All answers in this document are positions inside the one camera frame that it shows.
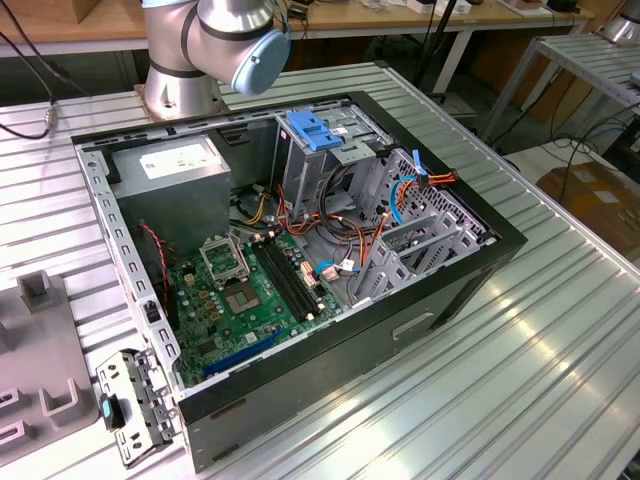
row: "aluminum table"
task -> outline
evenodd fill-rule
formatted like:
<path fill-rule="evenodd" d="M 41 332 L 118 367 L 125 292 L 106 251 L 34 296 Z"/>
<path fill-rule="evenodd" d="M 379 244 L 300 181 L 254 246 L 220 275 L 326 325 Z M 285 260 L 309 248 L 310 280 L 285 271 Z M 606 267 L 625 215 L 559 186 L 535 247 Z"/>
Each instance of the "aluminum table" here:
<path fill-rule="evenodd" d="M 292 72 L 259 98 L 223 93 L 233 109 L 354 88 L 456 168 L 528 243 L 443 328 L 198 478 L 615 478 L 640 448 L 640 272 L 393 70 Z M 35 131 L 45 108 L 5 108 L 0 121 Z M 94 372 L 142 339 L 69 135 L 149 119 L 133 93 L 61 102 L 60 118 L 45 140 L 0 134 L 0 288 L 42 268 L 63 275 Z M 0 478 L 196 478 L 175 440 L 125 471 L 98 421 Z"/>
<path fill-rule="evenodd" d="M 487 141 L 495 130 L 504 109 L 538 55 L 547 57 L 551 65 L 532 90 L 523 109 L 535 101 L 557 71 L 564 68 L 600 92 L 599 100 L 587 115 L 590 123 L 583 126 L 582 130 L 598 119 L 598 112 L 607 98 L 617 101 L 623 107 L 633 107 L 631 109 L 635 113 L 640 112 L 640 88 L 630 81 L 631 74 L 640 71 L 640 48 L 620 47 L 596 34 L 534 38 L 491 110 L 481 132 L 483 140 Z"/>

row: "green circuit board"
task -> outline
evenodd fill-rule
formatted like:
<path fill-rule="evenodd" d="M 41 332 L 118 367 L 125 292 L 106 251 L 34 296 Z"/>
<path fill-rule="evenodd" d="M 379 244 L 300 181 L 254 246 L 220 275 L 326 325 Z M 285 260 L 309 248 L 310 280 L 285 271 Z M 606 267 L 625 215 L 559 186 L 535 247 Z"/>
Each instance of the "green circuit board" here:
<path fill-rule="evenodd" d="M 275 243 L 287 255 L 304 261 L 288 234 L 279 236 Z M 246 281 L 228 282 L 222 290 L 216 289 L 201 255 L 169 270 L 178 304 L 179 328 L 174 328 L 174 334 L 182 352 L 177 367 L 187 387 L 205 380 L 207 367 L 216 362 L 245 355 L 251 347 L 258 350 L 257 354 L 341 313 L 328 289 L 321 288 L 319 295 L 318 289 L 313 290 L 305 284 L 325 308 L 313 320 L 294 318 L 253 249 L 249 243 L 241 245 L 250 269 Z M 207 255 L 207 259 L 213 272 L 233 267 L 228 250 L 221 251 L 220 258 Z M 185 271 L 191 272 L 193 279 L 185 279 Z M 299 268 L 292 268 L 291 272 L 301 280 L 304 278 Z"/>

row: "blue pcie slot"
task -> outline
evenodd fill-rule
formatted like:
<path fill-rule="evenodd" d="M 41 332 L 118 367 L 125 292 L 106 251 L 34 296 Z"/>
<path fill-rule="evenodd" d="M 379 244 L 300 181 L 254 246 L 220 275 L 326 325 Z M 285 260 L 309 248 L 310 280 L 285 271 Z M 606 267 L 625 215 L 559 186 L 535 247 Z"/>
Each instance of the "blue pcie slot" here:
<path fill-rule="evenodd" d="M 223 358 L 222 360 L 218 360 L 217 362 L 212 363 L 211 365 L 202 369 L 202 373 L 205 377 L 209 375 L 213 375 L 214 373 L 219 373 L 226 370 L 229 367 L 232 367 L 240 362 L 243 362 L 247 358 L 253 357 L 254 355 L 271 348 L 275 339 L 283 332 L 283 329 L 278 330 L 275 333 L 272 333 L 267 338 L 263 338 L 258 343 L 248 346 L 247 348 L 240 350 L 239 352 L 234 353 L 233 355 L 228 356 L 227 358 Z"/>

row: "red cable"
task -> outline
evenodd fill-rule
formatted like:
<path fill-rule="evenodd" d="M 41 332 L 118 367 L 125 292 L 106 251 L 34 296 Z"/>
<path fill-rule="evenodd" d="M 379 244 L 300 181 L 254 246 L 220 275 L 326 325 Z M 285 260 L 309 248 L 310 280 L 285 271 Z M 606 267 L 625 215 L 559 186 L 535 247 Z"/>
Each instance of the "red cable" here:
<path fill-rule="evenodd" d="M 169 276 L 169 273 L 167 271 L 167 262 L 166 262 L 166 259 L 164 258 L 164 250 L 162 250 L 163 241 L 160 240 L 160 238 L 158 238 L 158 236 L 156 235 L 156 232 L 154 232 L 151 229 L 151 227 L 146 223 L 141 223 L 140 226 L 144 228 L 149 233 L 149 235 L 153 237 L 153 241 L 155 242 L 156 248 L 158 249 L 158 253 L 160 254 L 160 263 L 162 264 L 162 278 L 164 283 L 164 310 L 166 314 L 167 305 L 169 304 L 169 282 L 167 281 L 167 277 Z"/>

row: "blue drive bay latch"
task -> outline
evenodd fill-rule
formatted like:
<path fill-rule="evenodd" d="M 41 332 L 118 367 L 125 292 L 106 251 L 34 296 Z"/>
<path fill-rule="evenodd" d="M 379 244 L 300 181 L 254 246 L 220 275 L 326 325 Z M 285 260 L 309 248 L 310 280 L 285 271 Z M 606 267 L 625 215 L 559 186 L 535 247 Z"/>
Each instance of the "blue drive bay latch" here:
<path fill-rule="evenodd" d="M 327 150 L 344 143 L 340 137 L 333 135 L 324 121 L 312 112 L 289 112 L 287 118 L 291 127 L 307 141 L 309 148 L 314 152 Z"/>

